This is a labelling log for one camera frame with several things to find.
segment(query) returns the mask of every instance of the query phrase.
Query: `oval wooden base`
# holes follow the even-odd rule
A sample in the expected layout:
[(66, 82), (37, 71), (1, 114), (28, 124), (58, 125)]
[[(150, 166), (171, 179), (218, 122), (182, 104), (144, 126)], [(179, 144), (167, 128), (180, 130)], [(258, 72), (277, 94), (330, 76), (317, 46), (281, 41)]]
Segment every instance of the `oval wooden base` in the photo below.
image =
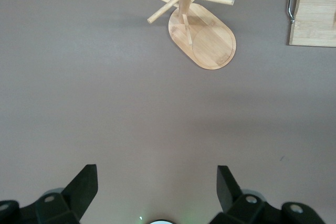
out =
[(191, 4), (187, 16), (193, 41), (190, 45), (178, 11), (176, 9), (169, 19), (173, 41), (201, 68), (213, 70), (227, 65), (236, 52), (233, 32), (206, 8)]

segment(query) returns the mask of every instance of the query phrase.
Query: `wooden mug rack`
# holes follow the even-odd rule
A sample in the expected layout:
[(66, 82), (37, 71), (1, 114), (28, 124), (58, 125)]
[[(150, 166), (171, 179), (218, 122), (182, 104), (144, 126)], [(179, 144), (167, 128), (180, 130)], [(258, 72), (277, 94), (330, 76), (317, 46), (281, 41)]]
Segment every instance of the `wooden mug rack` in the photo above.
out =
[[(169, 19), (173, 41), (200, 67), (219, 69), (227, 65), (236, 51), (233, 32), (195, 0), (162, 0), (166, 2), (147, 21), (151, 24), (171, 7), (177, 9)], [(205, 0), (233, 5), (234, 0)]]

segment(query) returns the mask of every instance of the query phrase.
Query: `metal handle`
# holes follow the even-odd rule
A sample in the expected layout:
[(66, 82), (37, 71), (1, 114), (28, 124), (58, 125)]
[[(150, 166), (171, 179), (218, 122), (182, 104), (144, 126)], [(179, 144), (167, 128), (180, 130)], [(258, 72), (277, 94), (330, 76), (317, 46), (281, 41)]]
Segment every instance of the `metal handle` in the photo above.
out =
[(288, 8), (287, 8), (287, 11), (288, 11), (288, 14), (289, 14), (289, 17), (290, 17), (290, 22), (293, 24), (295, 22), (295, 18), (294, 18), (294, 15), (292, 14), (290, 8), (292, 6), (292, 0), (288, 0)]

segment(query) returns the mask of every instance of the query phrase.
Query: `wooden board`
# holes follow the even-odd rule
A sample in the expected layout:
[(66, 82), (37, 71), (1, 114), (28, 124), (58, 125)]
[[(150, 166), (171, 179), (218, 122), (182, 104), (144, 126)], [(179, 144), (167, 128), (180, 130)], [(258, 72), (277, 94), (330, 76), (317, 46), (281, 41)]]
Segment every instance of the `wooden board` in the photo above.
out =
[(215, 15), (199, 4), (191, 4), (187, 18), (192, 45), (186, 26), (181, 24), (176, 9), (169, 20), (169, 34), (173, 41), (200, 67), (219, 69), (227, 65), (236, 52), (232, 31)]
[(336, 47), (336, 0), (297, 0), (290, 45)]

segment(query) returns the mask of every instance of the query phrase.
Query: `gray surface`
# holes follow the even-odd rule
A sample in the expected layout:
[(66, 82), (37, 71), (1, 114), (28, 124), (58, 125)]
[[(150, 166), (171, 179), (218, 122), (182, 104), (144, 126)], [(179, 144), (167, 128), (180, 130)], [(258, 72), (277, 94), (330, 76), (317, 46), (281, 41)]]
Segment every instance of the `gray surface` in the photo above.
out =
[(96, 163), (83, 224), (206, 224), (228, 165), (334, 223), (336, 49), (287, 46), (286, 0), (198, 3), (236, 36), (223, 69), (173, 44), (169, 13), (147, 23), (158, 0), (0, 0), (0, 199), (30, 204)]

